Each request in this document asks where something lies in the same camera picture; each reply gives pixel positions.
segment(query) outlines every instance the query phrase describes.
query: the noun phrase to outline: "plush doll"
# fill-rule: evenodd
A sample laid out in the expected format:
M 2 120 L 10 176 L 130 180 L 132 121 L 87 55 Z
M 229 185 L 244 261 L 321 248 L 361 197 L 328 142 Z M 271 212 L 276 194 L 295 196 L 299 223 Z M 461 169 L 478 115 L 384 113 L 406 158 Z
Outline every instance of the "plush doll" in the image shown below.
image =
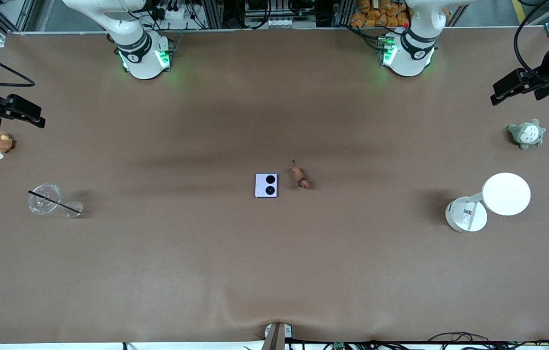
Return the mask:
M 512 133 L 514 141 L 516 141 L 521 149 L 538 148 L 543 144 L 543 133 L 545 128 L 540 127 L 538 119 L 532 119 L 531 122 L 524 122 L 521 125 L 512 124 L 508 126 L 508 131 Z
M 0 131 L 0 152 L 8 152 L 11 148 L 13 148 L 13 140 L 7 133 Z

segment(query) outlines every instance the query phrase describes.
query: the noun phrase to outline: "black straw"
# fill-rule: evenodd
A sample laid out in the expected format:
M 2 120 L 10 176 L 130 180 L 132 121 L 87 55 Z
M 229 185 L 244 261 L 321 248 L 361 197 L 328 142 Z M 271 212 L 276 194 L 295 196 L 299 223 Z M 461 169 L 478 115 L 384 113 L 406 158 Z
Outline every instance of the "black straw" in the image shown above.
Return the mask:
M 62 204 L 62 203 L 60 203 L 60 202 L 56 202 L 56 201 L 54 201 L 54 200 L 52 200 L 52 199 L 49 199 L 48 197 L 45 197 L 44 195 L 40 195 L 40 194 L 38 194 L 38 193 L 36 193 L 36 192 L 32 192 L 32 191 L 28 191 L 28 193 L 33 194 L 33 195 L 36 195 L 36 197 L 43 198 L 43 199 L 45 199 L 46 201 L 50 201 L 50 202 L 52 202 L 52 203 L 54 203 L 54 204 L 58 204 L 59 206 L 61 206 L 61 207 L 63 207 L 63 208 L 67 208 L 67 209 L 69 209 L 69 210 L 71 210 L 71 211 L 74 211 L 74 212 L 76 212 L 76 213 L 80 213 L 80 211 L 75 210 L 74 208 L 65 206 L 65 204 Z

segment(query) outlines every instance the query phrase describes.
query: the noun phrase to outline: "green plush toy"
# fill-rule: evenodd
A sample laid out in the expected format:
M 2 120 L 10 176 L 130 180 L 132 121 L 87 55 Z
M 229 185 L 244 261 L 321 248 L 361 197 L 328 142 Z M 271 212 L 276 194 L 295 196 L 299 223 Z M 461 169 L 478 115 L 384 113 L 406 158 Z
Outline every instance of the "green plush toy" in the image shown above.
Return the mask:
M 538 119 L 532 119 L 531 122 L 524 122 L 521 125 L 512 124 L 508 126 L 508 131 L 512 133 L 514 141 L 516 141 L 521 149 L 538 148 L 543 144 L 543 133 L 545 128 L 540 127 Z

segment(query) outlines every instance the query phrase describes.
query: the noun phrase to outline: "white lamp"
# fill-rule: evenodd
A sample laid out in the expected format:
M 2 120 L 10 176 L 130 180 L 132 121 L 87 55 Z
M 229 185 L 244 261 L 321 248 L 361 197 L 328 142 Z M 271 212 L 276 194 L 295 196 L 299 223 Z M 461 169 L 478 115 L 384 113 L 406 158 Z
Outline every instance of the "white lamp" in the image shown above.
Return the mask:
M 499 215 L 517 215 L 527 208 L 530 200 L 530 187 L 523 178 L 511 173 L 500 173 L 486 180 L 480 193 L 451 202 L 445 210 L 445 217 L 458 232 L 476 232 L 486 226 L 486 208 Z

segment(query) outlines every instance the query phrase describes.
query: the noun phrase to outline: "green led light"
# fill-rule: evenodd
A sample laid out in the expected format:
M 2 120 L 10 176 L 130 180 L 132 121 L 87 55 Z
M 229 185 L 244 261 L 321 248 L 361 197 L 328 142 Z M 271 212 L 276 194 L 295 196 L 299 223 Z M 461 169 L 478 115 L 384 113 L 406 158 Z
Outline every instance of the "green led light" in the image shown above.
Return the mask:
M 123 68 L 127 68 L 127 63 L 125 62 L 125 57 L 123 57 L 123 53 L 119 52 L 119 57 L 121 58 L 121 61 L 123 62 Z
M 393 45 L 386 53 L 385 53 L 385 58 L 383 60 L 383 62 L 386 64 L 386 65 L 389 65 L 389 64 L 392 64 L 393 63 L 393 58 L 395 57 L 395 54 L 397 53 L 397 46 L 396 45 Z
M 163 67 L 163 68 L 166 68 L 168 67 L 168 53 L 162 51 L 157 51 L 156 50 L 156 56 L 158 58 L 158 61 L 159 61 L 159 64 Z

